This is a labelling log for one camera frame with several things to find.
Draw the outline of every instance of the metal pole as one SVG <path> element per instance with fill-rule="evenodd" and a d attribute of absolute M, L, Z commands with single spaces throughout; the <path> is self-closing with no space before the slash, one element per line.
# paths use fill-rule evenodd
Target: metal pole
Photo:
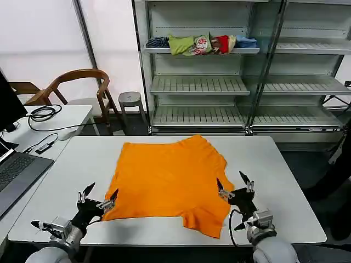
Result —
<path fill-rule="evenodd" d="M 257 108 L 258 108 L 259 102 L 261 100 L 261 96 L 262 96 L 263 89 L 265 86 L 265 81 L 266 81 L 267 75 L 269 73 L 270 65 L 272 63 L 275 49 L 276 49 L 276 45 L 278 44 L 280 32 L 281 32 L 281 29 L 282 29 L 282 26 L 284 23 L 284 15 L 285 15 L 285 11 L 287 9 L 287 6 L 288 6 L 288 1 L 281 0 L 278 16 L 277 16 L 277 19 L 276 19 L 276 22 L 274 25 L 274 32 L 272 35 L 272 40 L 271 40 L 270 46 L 268 48 L 268 53 L 267 53 L 267 58 L 265 61 L 264 69 L 262 70 L 261 76 L 259 78 L 259 81 L 257 84 L 257 89 L 256 89 L 256 94 L 254 97 L 254 102 L 251 106 L 250 114 L 248 115 L 248 121 L 247 121 L 246 125 L 247 125 L 249 130 L 251 130 L 253 121 L 254 121 L 255 116 L 256 116 Z"/>
<path fill-rule="evenodd" d="M 77 19 L 78 19 L 78 22 L 79 22 L 79 26 L 81 28 L 81 32 L 82 32 L 82 35 L 83 35 L 83 38 L 84 38 L 84 42 L 85 42 L 87 50 L 88 50 L 90 63 L 92 64 L 94 69 L 98 70 L 98 65 L 97 65 L 97 61 L 95 59 L 93 46 L 92 46 L 92 43 L 90 41 L 88 28 L 87 28 L 87 24 L 86 24 L 86 21 L 85 21 L 85 18 L 84 18 L 81 2 L 80 2 L 80 0 L 72 0 L 72 2 L 73 2 L 73 5 L 75 7 L 75 11 L 76 11 L 76 14 L 77 14 Z M 97 83 L 98 83 L 98 86 L 101 86 L 101 79 L 97 78 Z"/>

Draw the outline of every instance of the orange t-shirt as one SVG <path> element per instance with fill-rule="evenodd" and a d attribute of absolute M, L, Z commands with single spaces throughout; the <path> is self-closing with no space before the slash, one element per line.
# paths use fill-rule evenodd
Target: orange t-shirt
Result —
<path fill-rule="evenodd" d="M 113 210 L 103 220 L 182 216 L 183 225 L 219 238 L 230 205 L 218 195 L 227 162 L 202 136 L 173 144 L 125 143 L 105 198 L 118 188 Z"/>

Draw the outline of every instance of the blue cloth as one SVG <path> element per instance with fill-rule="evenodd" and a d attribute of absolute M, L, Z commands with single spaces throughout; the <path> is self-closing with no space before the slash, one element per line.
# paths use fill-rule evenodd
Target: blue cloth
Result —
<path fill-rule="evenodd" d="M 147 48 L 169 48 L 168 37 L 153 37 L 146 43 Z"/>
<path fill-rule="evenodd" d="M 236 36 L 235 48 L 257 48 L 257 40 L 244 36 Z"/>

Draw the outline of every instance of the white table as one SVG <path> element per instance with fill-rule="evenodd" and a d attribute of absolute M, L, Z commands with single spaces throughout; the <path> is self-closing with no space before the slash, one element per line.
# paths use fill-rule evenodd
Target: white table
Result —
<path fill-rule="evenodd" d="M 66 146 L 11 229 L 11 241 L 45 243 L 50 234 L 31 226 L 32 220 L 72 219 L 78 191 L 92 182 L 89 197 L 103 200 L 124 142 L 169 143 L 186 136 L 75 137 Z M 272 138 L 267 136 L 205 136 L 227 160 L 225 173 L 236 188 L 241 170 L 255 181 L 257 207 L 272 210 L 278 235 L 291 243 L 322 243 L 326 235 Z M 241 216 L 233 216 L 233 226 Z M 246 232 L 234 233 L 239 245 L 249 245 Z M 221 238 L 183 227 L 182 218 L 137 218 L 100 222 L 88 227 L 83 245 L 202 246 L 231 245 L 228 218 Z"/>
<path fill-rule="evenodd" d="M 28 113 L 38 108 L 39 106 L 25 106 Z M 75 124 L 85 124 L 88 120 L 92 119 L 92 106 L 63 106 L 61 112 L 59 112 L 52 119 L 41 122 L 33 123 L 33 127 L 37 129 L 54 129 L 60 128 Z M 54 132 L 36 132 L 31 130 L 27 123 L 27 118 L 22 118 L 18 121 L 20 126 L 17 130 L 6 133 L 4 132 L 3 139 L 5 141 L 14 142 L 19 144 L 16 148 L 16 151 L 22 152 L 27 149 L 29 146 L 34 145 L 45 138 L 48 134 Z M 77 129 L 76 135 L 81 132 L 83 127 Z M 49 137 L 47 141 L 52 141 L 55 139 L 55 136 Z M 70 139 L 66 141 L 57 141 L 53 144 L 52 148 L 47 150 L 41 155 L 38 155 L 35 151 L 32 151 L 31 155 L 41 156 L 44 158 L 56 159 L 61 154 L 62 150 L 68 144 Z M 11 208 L 10 211 L 6 213 L 4 217 L 0 219 L 0 243 L 6 238 L 11 227 L 15 223 L 16 219 L 19 217 L 20 213 L 23 211 L 25 205 L 28 203 L 29 199 L 32 197 L 34 192 L 37 190 L 38 186 L 42 182 L 43 178 L 46 176 L 47 172 L 42 175 L 36 183 L 27 190 L 27 192 L 17 201 L 17 203 Z"/>

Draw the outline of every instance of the folded clothes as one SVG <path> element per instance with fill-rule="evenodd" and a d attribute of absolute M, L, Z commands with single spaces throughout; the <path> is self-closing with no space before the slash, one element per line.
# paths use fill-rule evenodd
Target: folded clothes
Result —
<path fill-rule="evenodd" d="M 236 36 L 236 48 L 257 48 L 257 40 L 254 38 L 247 38 L 241 35 Z"/>
<path fill-rule="evenodd" d="M 153 37 L 146 43 L 147 48 L 169 48 L 168 37 Z"/>
<path fill-rule="evenodd" d="M 194 37 L 173 37 L 169 36 L 169 47 L 172 55 L 181 54 L 187 51 L 194 44 Z"/>
<path fill-rule="evenodd" d="M 235 42 L 236 42 L 236 37 L 233 35 L 230 35 L 228 40 L 228 53 L 230 53 L 233 50 L 235 46 Z"/>
<path fill-rule="evenodd" d="M 234 48 L 236 37 L 233 35 L 211 37 L 212 52 L 215 54 L 230 53 Z"/>
<path fill-rule="evenodd" d="M 198 56 L 205 55 L 211 52 L 211 42 L 209 34 L 202 35 L 198 37 L 194 37 L 194 44 L 188 48 L 185 52 L 183 52 L 184 56 Z"/>
<path fill-rule="evenodd" d="M 184 227 L 219 238 L 230 205 L 218 194 L 217 178 L 225 189 L 234 188 L 225 176 L 226 164 L 201 135 L 173 144 L 127 142 L 105 196 L 118 188 L 116 206 L 103 221 L 181 216 Z"/>
<path fill-rule="evenodd" d="M 210 37 L 210 38 L 211 38 L 212 51 L 215 54 L 228 53 L 228 49 L 229 49 L 228 36 Z"/>

